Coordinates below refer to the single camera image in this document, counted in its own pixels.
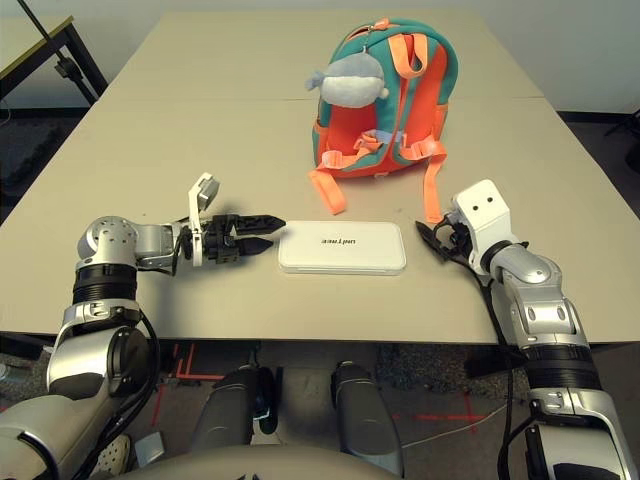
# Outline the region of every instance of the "floor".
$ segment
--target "floor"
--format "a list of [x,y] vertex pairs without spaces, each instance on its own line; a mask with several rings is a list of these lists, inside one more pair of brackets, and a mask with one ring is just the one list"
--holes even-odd
[[[78,118],[12,120],[0,128],[0,221],[57,147]],[[604,137],[607,124],[570,123],[569,127],[599,163],[629,206],[640,217],[640,175],[623,158],[636,141],[625,132]],[[27,162],[29,168],[21,170]],[[403,443],[426,439],[482,420],[503,405],[504,379],[494,377],[473,384],[463,376],[461,362],[468,347],[399,346],[401,361],[390,359],[389,345],[346,342],[265,342],[259,353],[262,365],[283,367],[283,398],[277,434],[256,431],[254,443],[291,443],[337,449],[335,411],[329,390],[330,375],[338,361],[351,359],[376,372],[381,392]],[[211,344],[211,373],[226,373],[244,363],[241,356]],[[640,462],[640,345],[626,345],[594,353],[605,388],[613,396],[627,435]],[[0,362],[13,360],[0,357]],[[9,388],[0,382],[0,410],[19,398],[42,393],[43,355],[34,367],[30,383]],[[210,382],[177,382],[167,379],[154,393],[128,433],[138,440],[152,432],[162,434],[165,456],[188,451],[200,409],[211,390]],[[519,401],[514,424],[527,415]],[[501,440],[504,411],[472,429],[438,436],[404,449],[409,479],[494,479],[495,460]],[[525,479],[524,439],[513,444],[511,472],[514,480]]]

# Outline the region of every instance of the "stuffed toy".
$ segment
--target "stuffed toy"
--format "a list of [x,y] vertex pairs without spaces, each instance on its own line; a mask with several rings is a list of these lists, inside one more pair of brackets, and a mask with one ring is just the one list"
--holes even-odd
[[325,102],[346,108],[362,108],[389,95],[382,65],[366,52],[331,63],[324,72],[316,72],[305,86],[307,90],[319,87]]

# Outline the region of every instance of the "white bracket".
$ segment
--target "white bracket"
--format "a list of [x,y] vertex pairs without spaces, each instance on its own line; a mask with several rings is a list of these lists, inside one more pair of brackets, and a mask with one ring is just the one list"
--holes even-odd
[[479,275],[488,275],[480,265],[484,253],[496,243],[509,240],[518,243],[511,233],[511,213],[491,180],[482,180],[453,197],[453,221],[469,228],[473,250],[469,255],[471,268]]
[[198,181],[189,190],[189,228],[193,245],[193,266],[202,265],[202,226],[200,212],[206,210],[218,194],[220,184],[210,173],[200,175]]

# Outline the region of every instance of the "beige table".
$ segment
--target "beige table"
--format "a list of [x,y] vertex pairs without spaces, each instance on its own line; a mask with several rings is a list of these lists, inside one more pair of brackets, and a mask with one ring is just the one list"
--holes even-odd
[[466,10],[298,10],[166,14],[109,88],[119,100],[316,99],[304,82],[355,27],[382,17],[433,26],[454,46],[452,98],[542,97]]
[[[73,17],[44,16],[42,26],[54,37]],[[42,35],[26,15],[0,18],[0,78],[4,78],[32,53],[45,44]]]
[[[133,78],[145,49],[123,78]],[[315,100],[136,100],[123,89],[116,81],[107,90],[0,228],[0,330],[56,332],[84,228],[106,214],[180,218],[205,170],[222,182],[211,214],[332,218],[306,177]],[[479,93],[452,102],[443,199],[492,178],[514,231],[562,266],[589,338],[640,339],[630,314],[640,308],[640,223],[544,98]],[[422,168],[341,183],[349,208],[339,219],[400,226],[408,264],[398,277],[287,275],[273,248],[242,265],[182,263],[174,279],[141,274],[138,300],[162,337],[494,342],[474,283],[440,264],[415,232]]]

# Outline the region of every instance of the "white wall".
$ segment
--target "white wall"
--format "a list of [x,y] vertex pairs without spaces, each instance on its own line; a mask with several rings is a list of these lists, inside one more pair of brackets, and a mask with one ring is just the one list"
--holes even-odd
[[[558,110],[640,106],[638,0],[28,0],[37,15],[68,15],[111,80],[165,10],[464,6],[475,10]],[[15,0],[0,14],[22,15]],[[7,96],[13,108],[83,106],[53,61]]]

